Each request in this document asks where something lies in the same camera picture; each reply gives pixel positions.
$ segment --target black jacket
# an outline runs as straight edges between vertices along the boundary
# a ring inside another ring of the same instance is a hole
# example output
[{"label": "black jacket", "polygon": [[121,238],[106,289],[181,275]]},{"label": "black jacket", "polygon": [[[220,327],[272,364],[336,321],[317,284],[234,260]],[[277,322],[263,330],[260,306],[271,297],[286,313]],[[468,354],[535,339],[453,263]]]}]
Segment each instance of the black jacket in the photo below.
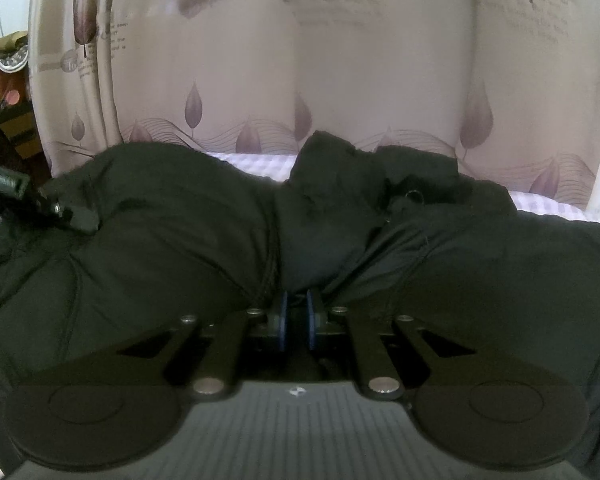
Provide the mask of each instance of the black jacket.
[{"label": "black jacket", "polygon": [[507,191],[408,148],[318,133],[284,184],[165,144],[111,148],[46,192],[96,208],[93,236],[0,226],[1,407],[36,370],[181,314],[217,320],[280,285],[387,320],[408,312],[545,367],[591,411],[570,455],[600,479],[600,224],[517,212]]}]

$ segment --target white checkered bedsheet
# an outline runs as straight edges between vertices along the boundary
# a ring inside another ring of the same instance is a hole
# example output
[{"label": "white checkered bedsheet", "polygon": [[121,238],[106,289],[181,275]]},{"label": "white checkered bedsheet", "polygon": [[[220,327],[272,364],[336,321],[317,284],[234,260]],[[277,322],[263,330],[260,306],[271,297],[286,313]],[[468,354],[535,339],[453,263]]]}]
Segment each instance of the white checkered bedsheet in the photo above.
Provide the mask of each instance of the white checkered bedsheet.
[{"label": "white checkered bedsheet", "polygon": [[[210,153],[210,155],[227,161],[245,173],[268,176],[279,182],[289,178],[291,168],[296,161],[295,155],[248,155],[243,153]],[[520,211],[529,211],[538,215],[556,215],[567,220],[600,223],[599,218],[585,213],[577,207],[561,204],[544,196],[518,191],[511,191],[510,195]]]}]

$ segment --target logo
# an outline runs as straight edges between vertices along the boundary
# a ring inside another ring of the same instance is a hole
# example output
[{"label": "logo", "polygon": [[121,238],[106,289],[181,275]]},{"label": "logo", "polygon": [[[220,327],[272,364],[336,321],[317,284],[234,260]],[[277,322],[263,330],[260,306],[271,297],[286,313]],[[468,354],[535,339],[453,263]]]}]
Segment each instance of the logo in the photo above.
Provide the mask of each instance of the logo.
[{"label": "logo", "polygon": [[74,72],[78,68],[78,51],[67,50],[60,60],[60,68],[63,72]]},{"label": "logo", "polygon": [[294,386],[289,390],[289,393],[294,397],[302,397],[306,393],[306,390],[302,386]]}]

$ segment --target black mechanical device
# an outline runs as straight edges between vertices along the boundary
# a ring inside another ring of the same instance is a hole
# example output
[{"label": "black mechanical device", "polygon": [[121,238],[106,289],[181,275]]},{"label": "black mechanical device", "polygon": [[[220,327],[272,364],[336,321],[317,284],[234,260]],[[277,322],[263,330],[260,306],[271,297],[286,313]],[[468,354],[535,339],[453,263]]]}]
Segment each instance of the black mechanical device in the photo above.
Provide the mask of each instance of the black mechanical device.
[{"label": "black mechanical device", "polygon": [[10,211],[27,222],[55,224],[86,234],[100,226],[98,215],[85,207],[44,196],[29,175],[0,166],[0,214]]},{"label": "black mechanical device", "polygon": [[13,480],[440,480],[558,464],[588,411],[547,370],[308,290],[39,373],[5,417],[28,461]]}]

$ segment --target curtain fold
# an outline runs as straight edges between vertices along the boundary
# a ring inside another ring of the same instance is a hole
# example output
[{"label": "curtain fold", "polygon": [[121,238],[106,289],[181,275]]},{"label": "curtain fold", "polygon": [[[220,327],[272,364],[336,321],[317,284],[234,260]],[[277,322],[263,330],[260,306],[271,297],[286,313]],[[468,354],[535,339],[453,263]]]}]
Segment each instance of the curtain fold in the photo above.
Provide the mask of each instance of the curtain fold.
[{"label": "curtain fold", "polygon": [[118,142],[296,153],[315,130],[586,206],[600,0],[32,0],[52,173]]}]

